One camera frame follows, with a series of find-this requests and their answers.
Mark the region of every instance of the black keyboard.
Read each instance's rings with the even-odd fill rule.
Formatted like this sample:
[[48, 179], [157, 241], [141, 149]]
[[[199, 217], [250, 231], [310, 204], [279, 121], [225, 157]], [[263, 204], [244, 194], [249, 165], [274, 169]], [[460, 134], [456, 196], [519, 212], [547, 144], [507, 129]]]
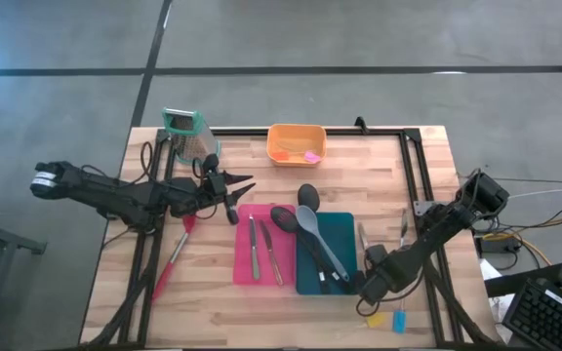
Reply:
[[562, 351], [562, 290], [546, 279], [529, 280], [502, 324], [537, 347]]

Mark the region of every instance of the wooden table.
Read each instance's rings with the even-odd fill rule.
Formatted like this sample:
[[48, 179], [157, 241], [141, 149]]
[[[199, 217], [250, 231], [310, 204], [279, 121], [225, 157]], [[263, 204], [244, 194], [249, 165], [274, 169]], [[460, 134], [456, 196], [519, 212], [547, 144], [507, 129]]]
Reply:
[[[459, 182], [445, 128], [420, 128], [435, 199], [451, 201]], [[154, 140], [155, 134], [155, 128], [132, 130], [122, 168], [123, 178], [134, 179], [141, 173], [141, 146], [145, 141]], [[320, 193], [321, 212], [351, 212], [355, 225], [357, 222], [364, 224], [371, 244], [384, 243], [389, 250], [396, 249], [402, 210], [410, 208], [397, 137], [331, 136], [327, 140], [327, 157], [316, 169], [274, 167], [266, 156], [265, 137], [223, 136], [221, 142], [221, 168], [236, 175], [253, 175], [257, 183], [240, 199], [240, 204], [295, 204], [299, 187], [309, 182]], [[191, 176], [190, 172], [189, 167], [176, 164], [174, 176]], [[162, 174], [164, 170], [160, 169], [159, 175]], [[120, 222], [110, 224], [106, 240], [124, 228]], [[168, 217], [158, 269], [164, 267], [182, 232], [181, 221]], [[413, 226], [408, 235], [415, 238]], [[233, 286], [234, 236], [235, 227], [229, 225], [224, 211], [209, 220], [198, 221], [180, 253], [169, 285], [153, 306], [147, 347], [434, 345], [423, 284], [406, 299], [406, 334], [391, 331], [392, 311], [398, 302], [382, 304], [385, 322], [370, 329], [365, 319], [355, 313], [357, 296], [301, 296], [291, 286]], [[356, 247], [361, 250], [359, 239], [356, 240]], [[135, 242], [135, 234], [127, 234], [101, 253], [82, 341], [97, 335], [121, 304]], [[447, 244], [446, 252], [457, 298], [480, 328], [497, 338], [469, 233], [457, 235]], [[357, 253], [357, 259], [362, 262], [361, 252]], [[440, 310], [446, 335], [450, 335], [441, 299]], [[140, 311], [135, 310], [133, 331], [138, 328], [137, 313]]]

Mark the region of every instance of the gray spoon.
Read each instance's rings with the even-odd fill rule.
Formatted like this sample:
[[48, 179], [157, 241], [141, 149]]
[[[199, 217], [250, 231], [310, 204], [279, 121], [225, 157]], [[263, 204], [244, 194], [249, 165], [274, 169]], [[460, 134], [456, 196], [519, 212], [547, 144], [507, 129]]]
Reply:
[[302, 229], [310, 232], [318, 239], [320, 245], [322, 245], [322, 248], [324, 248], [325, 253], [327, 253], [327, 256], [333, 263], [334, 267], [336, 267], [336, 270], [338, 271], [338, 273], [340, 273], [341, 278], [348, 282], [350, 280], [350, 276], [348, 276], [348, 273], [343, 268], [343, 265], [341, 265], [341, 262], [338, 260], [335, 254], [331, 251], [331, 249], [329, 249], [329, 246], [327, 245], [327, 243], [325, 243], [324, 239], [322, 239], [322, 236], [320, 236], [320, 231], [318, 230], [318, 218], [316, 217], [316, 213], [309, 207], [300, 205], [297, 208], [297, 221], [299, 222], [299, 225], [302, 227]]

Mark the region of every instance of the gray floor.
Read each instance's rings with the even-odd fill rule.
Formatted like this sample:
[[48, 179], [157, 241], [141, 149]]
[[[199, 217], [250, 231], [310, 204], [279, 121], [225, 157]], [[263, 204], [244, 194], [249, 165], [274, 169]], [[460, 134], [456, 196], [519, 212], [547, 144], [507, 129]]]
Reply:
[[[0, 1], [0, 68], [144, 67], [161, 0]], [[562, 64], [562, 1], [180, 0], [157, 65]], [[0, 77], [0, 227], [46, 240], [20, 253], [0, 305], [0, 350], [77, 342], [105, 221], [31, 196], [39, 161], [116, 175], [141, 77]], [[562, 74], [155, 77], [143, 126], [164, 106], [214, 126], [274, 122], [446, 125], [462, 174], [562, 181]], [[511, 194], [562, 182], [502, 181]], [[562, 193], [513, 199], [503, 221], [540, 222]], [[562, 226], [525, 238], [562, 260]], [[492, 256], [497, 266], [511, 256]], [[526, 253], [507, 272], [533, 268]]]

